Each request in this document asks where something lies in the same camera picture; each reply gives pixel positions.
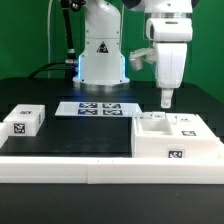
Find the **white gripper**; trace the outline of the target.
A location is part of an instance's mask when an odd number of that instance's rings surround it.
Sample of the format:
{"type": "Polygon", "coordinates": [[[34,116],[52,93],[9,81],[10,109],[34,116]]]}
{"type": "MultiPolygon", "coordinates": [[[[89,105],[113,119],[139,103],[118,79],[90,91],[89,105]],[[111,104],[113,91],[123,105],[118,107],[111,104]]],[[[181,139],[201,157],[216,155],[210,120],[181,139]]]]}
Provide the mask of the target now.
{"type": "Polygon", "coordinates": [[[193,28],[189,18],[149,18],[146,36],[155,50],[155,77],[161,90],[161,107],[169,109],[174,88],[182,82],[187,55],[187,43],[193,28]]]}

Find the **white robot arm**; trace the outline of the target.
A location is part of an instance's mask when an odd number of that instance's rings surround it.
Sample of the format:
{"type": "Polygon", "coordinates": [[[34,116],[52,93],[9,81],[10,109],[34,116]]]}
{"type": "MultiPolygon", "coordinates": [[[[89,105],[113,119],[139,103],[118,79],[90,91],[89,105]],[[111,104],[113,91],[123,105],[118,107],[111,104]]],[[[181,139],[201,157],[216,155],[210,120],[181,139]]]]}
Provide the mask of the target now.
{"type": "MultiPolygon", "coordinates": [[[[65,20],[68,56],[74,62],[73,84],[95,91],[109,91],[129,83],[125,76],[126,59],[121,53],[121,15],[106,0],[59,0],[65,20]],[[85,48],[76,55],[73,47],[69,12],[85,10],[85,48]]],[[[190,14],[200,0],[121,0],[132,11],[145,14],[148,48],[130,53],[135,70],[144,63],[154,68],[161,106],[171,106],[173,91],[181,85],[192,40],[190,14]]]]}

